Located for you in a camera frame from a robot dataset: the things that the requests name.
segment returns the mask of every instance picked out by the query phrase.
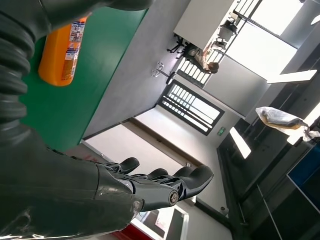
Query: plastic bag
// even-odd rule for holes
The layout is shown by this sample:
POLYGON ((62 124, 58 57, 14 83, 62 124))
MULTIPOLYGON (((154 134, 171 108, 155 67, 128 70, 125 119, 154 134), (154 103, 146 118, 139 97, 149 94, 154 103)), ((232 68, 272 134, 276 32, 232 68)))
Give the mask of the plastic bag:
POLYGON ((309 142, 319 138, 318 131, 310 131, 310 127, 303 119, 272 107, 257 108, 257 113, 265 125, 276 129, 288 136, 300 136, 309 142))

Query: metal screw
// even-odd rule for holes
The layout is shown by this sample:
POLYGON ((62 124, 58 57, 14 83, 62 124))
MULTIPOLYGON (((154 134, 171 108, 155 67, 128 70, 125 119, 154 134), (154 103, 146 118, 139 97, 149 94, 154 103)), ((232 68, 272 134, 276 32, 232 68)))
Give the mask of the metal screw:
POLYGON ((177 192, 173 191, 170 194, 169 200, 171 205, 174 206, 178 202, 179 195, 177 192))

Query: desk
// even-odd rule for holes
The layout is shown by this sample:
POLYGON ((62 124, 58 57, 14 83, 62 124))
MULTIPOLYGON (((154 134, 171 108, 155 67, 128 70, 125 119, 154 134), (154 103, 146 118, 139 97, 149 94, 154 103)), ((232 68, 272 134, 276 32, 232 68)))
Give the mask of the desk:
POLYGON ((225 19, 234 0, 192 0, 174 33, 205 49, 225 19))
POLYGON ((72 84, 54 87, 39 78, 38 68, 45 39, 36 45, 31 74, 23 80, 29 93, 20 97, 28 116, 46 144, 60 151, 78 145, 146 11, 101 8, 91 16, 72 84))

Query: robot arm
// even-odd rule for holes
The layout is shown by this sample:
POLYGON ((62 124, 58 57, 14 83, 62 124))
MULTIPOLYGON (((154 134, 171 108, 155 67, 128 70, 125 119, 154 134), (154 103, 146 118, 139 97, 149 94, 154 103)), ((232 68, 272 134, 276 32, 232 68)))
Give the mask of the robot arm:
POLYGON ((154 0, 0 0, 0 239, 72 239, 125 228, 141 211, 171 207, 199 194, 208 167, 174 176, 72 158, 47 147, 23 125, 35 42, 100 7, 141 10, 154 0))

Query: window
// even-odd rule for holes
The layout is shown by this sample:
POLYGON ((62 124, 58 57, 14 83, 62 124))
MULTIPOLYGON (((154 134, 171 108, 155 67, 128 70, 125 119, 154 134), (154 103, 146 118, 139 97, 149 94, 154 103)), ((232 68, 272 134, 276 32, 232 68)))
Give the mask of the window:
POLYGON ((251 19, 281 36, 303 6, 299 0, 263 0, 251 19))
POLYGON ((240 0, 235 9, 235 12, 250 18, 262 1, 265 0, 240 0))
POLYGON ((297 51, 266 31, 246 23, 228 55, 268 80, 280 75, 297 51))
MULTIPOLYGON (((212 51, 211 55, 209 56, 208 62, 220 63, 222 59, 223 55, 221 53, 212 51)), ((200 88, 204 88, 211 76, 211 74, 205 74, 200 71, 197 66, 186 61, 186 58, 183 58, 177 69, 180 70, 178 71, 179 75, 200 88)))
POLYGON ((158 105, 206 136, 225 113, 177 80, 165 89, 158 105))

